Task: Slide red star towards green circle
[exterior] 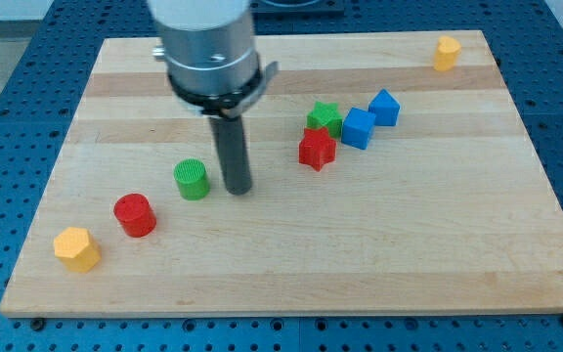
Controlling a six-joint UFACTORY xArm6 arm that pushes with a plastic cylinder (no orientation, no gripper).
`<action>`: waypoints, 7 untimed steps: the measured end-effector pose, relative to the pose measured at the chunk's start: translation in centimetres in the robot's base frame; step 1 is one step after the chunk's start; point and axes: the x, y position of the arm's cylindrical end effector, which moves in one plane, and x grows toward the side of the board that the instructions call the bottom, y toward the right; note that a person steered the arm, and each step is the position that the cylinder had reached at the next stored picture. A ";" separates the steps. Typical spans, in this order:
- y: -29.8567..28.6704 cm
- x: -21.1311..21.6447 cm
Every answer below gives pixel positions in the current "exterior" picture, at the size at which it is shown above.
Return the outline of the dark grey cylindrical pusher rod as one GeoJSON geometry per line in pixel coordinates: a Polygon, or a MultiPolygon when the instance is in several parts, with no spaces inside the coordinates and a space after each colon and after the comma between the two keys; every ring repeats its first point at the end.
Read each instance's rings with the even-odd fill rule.
{"type": "Polygon", "coordinates": [[[252,177],[241,117],[213,116],[209,123],[226,190],[235,196],[248,193],[252,177]]]}

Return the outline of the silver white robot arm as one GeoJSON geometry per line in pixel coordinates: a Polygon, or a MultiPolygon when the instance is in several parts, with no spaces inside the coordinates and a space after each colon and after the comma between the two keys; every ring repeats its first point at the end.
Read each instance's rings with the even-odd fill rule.
{"type": "Polygon", "coordinates": [[[279,64],[261,65],[248,0],[148,0],[172,90],[209,118],[226,190],[252,188],[242,115],[265,93],[279,64]]]}

